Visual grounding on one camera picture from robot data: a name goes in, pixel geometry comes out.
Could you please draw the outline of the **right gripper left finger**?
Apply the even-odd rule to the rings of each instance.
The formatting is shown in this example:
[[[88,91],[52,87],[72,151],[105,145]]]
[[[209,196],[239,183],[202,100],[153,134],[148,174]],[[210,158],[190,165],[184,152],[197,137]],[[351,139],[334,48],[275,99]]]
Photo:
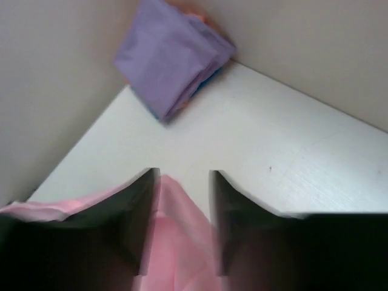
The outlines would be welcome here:
[[[1,210],[2,290],[132,290],[158,170],[108,193]]]

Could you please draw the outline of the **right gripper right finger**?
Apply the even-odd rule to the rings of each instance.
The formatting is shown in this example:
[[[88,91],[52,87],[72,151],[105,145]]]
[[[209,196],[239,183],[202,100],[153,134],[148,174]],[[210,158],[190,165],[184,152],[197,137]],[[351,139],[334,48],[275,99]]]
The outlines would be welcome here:
[[[386,290],[387,214],[282,213],[209,174],[227,290]]]

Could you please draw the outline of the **pink t shirt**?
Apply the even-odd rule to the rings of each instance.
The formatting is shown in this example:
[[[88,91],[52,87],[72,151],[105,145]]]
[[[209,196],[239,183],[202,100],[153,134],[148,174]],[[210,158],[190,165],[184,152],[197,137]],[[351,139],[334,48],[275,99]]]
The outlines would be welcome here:
[[[32,203],[57,204],[111,191],[53,203]],[[136,277],[132,290],[221,290],[214,228],[169,176],[158,174],[149,226],[142,256],[145,272]]]

